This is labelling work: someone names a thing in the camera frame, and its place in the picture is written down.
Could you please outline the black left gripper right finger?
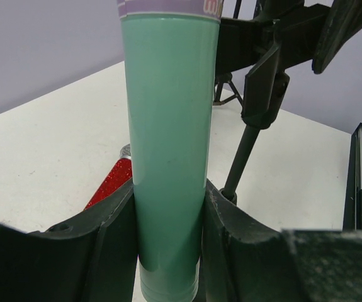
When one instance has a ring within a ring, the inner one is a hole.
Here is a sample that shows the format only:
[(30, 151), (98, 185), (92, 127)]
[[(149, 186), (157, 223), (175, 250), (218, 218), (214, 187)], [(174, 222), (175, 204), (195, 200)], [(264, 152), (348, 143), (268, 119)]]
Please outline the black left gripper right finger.
[(362, 231), (276, 231), (210, 182), (203, 210), (207, 301), (362, 301)]

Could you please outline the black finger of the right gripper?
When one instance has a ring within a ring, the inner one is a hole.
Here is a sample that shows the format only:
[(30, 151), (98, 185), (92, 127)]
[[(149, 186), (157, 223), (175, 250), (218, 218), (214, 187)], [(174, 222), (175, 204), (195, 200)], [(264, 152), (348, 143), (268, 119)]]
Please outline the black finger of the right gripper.
[(334, 1), (314, 53), (314, 74), (323, 73), (342, 46), (361, 29), (362, 0)]

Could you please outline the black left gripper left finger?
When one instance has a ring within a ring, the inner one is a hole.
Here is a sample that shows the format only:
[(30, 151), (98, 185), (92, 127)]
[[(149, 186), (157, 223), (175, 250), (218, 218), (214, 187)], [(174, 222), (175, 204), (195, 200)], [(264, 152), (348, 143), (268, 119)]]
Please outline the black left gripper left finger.
[(131, 182), (45, 232), (0, 224), (0, 301), (131, 301), (136, 265)]

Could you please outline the black clip mic stand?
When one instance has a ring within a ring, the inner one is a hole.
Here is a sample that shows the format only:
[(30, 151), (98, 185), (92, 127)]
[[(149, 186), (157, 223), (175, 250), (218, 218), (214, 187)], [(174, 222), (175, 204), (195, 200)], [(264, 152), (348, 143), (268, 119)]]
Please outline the black clip mic stand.
[(290, 78), (285, 70), (313, 59), (329, 12), (304, 1), (257, 1), (251, 20), (222, 18), (215, 79), (221, 89), (231, 73), (249, 68), (239, 98), (246, 124), (222, 195), (236, 204), (236, 189), (261, 130), (275, 121)]

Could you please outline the red glitter microphone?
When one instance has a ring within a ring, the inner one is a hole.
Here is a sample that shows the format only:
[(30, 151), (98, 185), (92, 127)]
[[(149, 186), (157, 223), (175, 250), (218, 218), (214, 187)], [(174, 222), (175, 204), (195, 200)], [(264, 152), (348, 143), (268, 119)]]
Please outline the red glitter microphone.
[(117, 189), (124, 185), (132, 177), (132, 161), (130, 144), (123, 146), (120, 156), (104, 181), (93, 194), (84, 210), (112, 195)]

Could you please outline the black shock mount tripod stand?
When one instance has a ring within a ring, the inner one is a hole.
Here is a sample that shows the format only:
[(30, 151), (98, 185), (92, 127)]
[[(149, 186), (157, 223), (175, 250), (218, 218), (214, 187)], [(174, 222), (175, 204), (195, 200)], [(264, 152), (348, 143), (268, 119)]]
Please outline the black shock mount tripod stand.
[(234, 85), (232, 79), (233, 76), (230, 72), (222, 75), (217, 75), (215, 77), (213, 95), (214, 106), (222, 106), (233, 100), (237, 100), (238, 103), (242, 105), (242, 96)]

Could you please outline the mint green microphone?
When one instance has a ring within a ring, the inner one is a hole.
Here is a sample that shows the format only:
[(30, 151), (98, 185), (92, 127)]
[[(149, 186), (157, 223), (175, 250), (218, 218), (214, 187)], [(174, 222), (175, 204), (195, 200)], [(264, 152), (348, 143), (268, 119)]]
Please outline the mint green microphone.
[(221, 1), (119, 1), (140, 285), (198, 291)]

